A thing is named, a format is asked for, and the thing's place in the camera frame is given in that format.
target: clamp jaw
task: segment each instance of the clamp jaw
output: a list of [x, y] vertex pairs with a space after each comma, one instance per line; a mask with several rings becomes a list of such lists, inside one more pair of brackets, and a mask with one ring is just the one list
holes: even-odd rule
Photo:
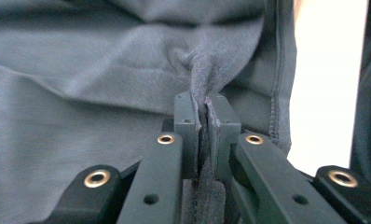
[[[371, 223], [369, 182], [336, 166], [305, 176], [267, 136], [243, 132], [226, 97], [210, 95], [206, 105], [213, 176], [235, 201], [238, 223]], [[178, 94], [174, 119], [140, 165], [81, 172], [37, 223], [180, 223], [182, 180], [198, 178], [200, 130], [191, 94]]]

